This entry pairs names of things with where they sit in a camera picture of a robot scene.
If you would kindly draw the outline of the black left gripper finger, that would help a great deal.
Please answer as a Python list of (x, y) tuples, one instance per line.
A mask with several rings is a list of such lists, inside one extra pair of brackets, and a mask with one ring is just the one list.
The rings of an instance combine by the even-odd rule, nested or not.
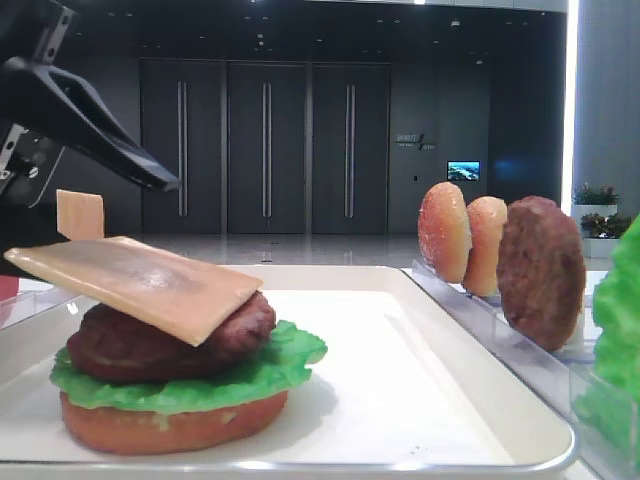
[(1, 66), (1, 116), (95, 160), (147, 189), (179, 180), (136, 143), (82, 77), (21, 57)]

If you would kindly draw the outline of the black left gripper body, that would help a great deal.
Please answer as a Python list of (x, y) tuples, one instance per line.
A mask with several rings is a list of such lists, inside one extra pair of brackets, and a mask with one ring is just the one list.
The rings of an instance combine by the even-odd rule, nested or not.
[(64, 147), (35, 130), (49, 71), (75, 12), (58, 1), (1, 3), (1, 250), (54, 238), (36, 209)]

